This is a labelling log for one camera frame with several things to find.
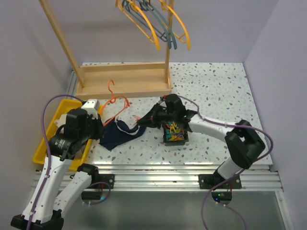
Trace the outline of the pink clothespin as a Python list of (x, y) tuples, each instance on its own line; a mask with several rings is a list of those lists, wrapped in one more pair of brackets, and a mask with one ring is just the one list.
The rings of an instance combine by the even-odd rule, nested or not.
[(134, 115), (133, 117), (135, 118), (136, 121), (138, 121), (138, 120), (141, 119), (141, 117), (139, 117), (139, 116), (137, 116), (137, 115)]

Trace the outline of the navy underwear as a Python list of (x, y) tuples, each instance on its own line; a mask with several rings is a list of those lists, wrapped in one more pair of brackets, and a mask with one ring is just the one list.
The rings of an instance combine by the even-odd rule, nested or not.
[(99, 145), (107, 150), (113, 150), (122, 144), (141, 137), (146, 127), (138, 124), (128, 126), (126, 122), (119, 119), (109, 119), (105, 125), (105, 133), (99, 140)]

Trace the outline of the orange hanger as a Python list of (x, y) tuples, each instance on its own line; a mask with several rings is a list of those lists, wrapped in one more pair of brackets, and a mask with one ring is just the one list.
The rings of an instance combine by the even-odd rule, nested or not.
[(108, 119), (107, 121), (105, 121), (103, 123), (103, 126), (106, 126), (108, 125), (112, 120), (114, 120), (118, 115), (120, 115), (123, 111), (125, 111), (128, 107), (130, 107), (130, 103), (127, 99), (126, 96), (124, 95), (115, 95), (111, 89), (111, 85), (115, 85), (114, 81), (113, 80), (109, 80), (108, 83), (107, 83), (107, 89), (108, 91), (111, 93), (111, 97), (110, 99), (108, 99), (102, 106), (102, 108), (99, 109), (99, 114), (102, 115), (103, 114), (103, 111), (104, 109), (106, 108), (106, 106), (108, 104), (114, 104), (119, 98), (123, 98), (124, 99), (124, 104), (123, 104), (123, 108), (118, 111), (113, 117), (111, 117), (110, 119)]

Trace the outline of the yellow plastic hanger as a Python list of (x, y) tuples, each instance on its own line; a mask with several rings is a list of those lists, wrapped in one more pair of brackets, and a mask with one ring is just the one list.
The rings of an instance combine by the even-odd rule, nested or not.
[(184, 44), (186, 49), (190, 51), (191, 40), (186, 25), (174, 9), (174, 0), (160, 0), (161, 9), (168, 13), (169, 25), (172, 23), (172, 32), (176, 38), (176, 41)]

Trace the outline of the teal hanger with grey underwear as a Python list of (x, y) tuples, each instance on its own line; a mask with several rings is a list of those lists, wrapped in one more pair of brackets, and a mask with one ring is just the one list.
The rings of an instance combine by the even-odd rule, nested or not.
[(149, 0), (121, 0), (116, 3), (129, 20), (153, 43), (157, 50), (160, 41), (168, 48), (177, 49), (175, 34), (166, 18)]

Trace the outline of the blue-grey hanger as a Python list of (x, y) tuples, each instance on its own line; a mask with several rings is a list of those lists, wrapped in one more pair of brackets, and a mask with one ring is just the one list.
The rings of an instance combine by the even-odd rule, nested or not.
[(139, 5), (143, 11), (149, 11), (150, 13), (153, 14), (157, 18), (158, 21), (160, 21), (163, 24), (163, 30), (164, 33), (161, 34), (160, 37), (165, 37), (169, 49), (172, 47), (176, 50), (177, 49), (177, 42), (175, 39), (175, 35), (171, 29), (170, 24), (167, 22), (165, 17), (159, 12), (159, 10), (154, 7), (149, 0), (139, 0)]

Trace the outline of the grey underwear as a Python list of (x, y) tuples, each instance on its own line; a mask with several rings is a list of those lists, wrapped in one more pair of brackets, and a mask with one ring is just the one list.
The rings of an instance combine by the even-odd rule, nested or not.
[(56, 120), (54, 121), (54, 124), (55, 124), (57, 127), (60, 127), (60, 126), (62, 126), (62, 125), (64, 125), (64, 124), (66, 124), (66, 117), (67, 117), (67, 114), (62, 114), (62, 115), (60, 116), (59, 119), (56, 119)]

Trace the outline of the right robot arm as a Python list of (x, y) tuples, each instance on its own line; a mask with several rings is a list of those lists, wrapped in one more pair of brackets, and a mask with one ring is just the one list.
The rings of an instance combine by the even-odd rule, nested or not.
[(223, 141), (230, 157), (206, 182), (210, 187), (225, 188), (237, 173), (249, 169), (265, 150), (265, 144), (259, 136), (260, 130), (247, 120), (234, 123), (203, 117), (199, 110), (187, 109), (182, 99), (183, 97), (177, 94), (161, 97), (137, 124), (142, 127), (160, 128), (163, 124), (173, 121), (188, 132), (205, 134)]

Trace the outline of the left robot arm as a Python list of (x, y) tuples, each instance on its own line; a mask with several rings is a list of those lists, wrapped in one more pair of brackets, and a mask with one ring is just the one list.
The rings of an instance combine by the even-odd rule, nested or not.
[(44, 167), (32, 198), (11, 226), (19, 230), (60, 230), (67, 211), (86, 188), (100, 184), (98, 168), (83, 163), (72, 181), (59, 190), (63, 177), (84, 142), (98, 140), (104, 127), (96, 107), (72, 109), (66, 122), (47, 143)]

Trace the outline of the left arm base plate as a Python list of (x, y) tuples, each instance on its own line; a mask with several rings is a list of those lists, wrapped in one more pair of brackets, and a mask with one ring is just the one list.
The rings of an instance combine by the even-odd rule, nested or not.
[(95, 182), (92, 182), (83, 192), (83, 202), (100, 204), (108, 199), (114, 188), (115, 176), (113, 174), (100, 174)]

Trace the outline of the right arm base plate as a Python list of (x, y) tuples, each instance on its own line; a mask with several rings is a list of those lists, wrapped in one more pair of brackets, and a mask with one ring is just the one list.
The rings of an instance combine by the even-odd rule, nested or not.
[(223, 183), (218, 189), (241, 189), (242, 184), (240, 177), (237, 176), (228, 182), (225, 182), (223, 177), (214, 174), (199, 174), (198, 175), (198, 182), (200, 189), (211, 189), (214, 186), (218, 185), (219, 183)]

